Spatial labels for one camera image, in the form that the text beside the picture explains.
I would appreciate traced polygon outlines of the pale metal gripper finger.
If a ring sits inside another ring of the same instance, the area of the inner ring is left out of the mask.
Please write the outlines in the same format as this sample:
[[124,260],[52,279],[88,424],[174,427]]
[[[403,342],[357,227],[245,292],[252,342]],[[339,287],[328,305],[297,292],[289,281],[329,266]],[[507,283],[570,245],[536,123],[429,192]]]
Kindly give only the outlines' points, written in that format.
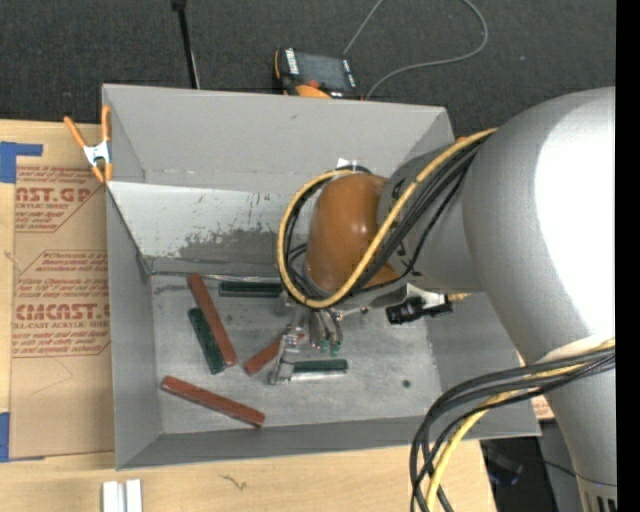
[[285,348],[278,360],[277,383],[284,383],[291,380],[295,364],[299,360],[301,352],[294,348]]
[[291,380],[294,372],[294,336],[284,335],[280,341],[268,382],[278,385]]

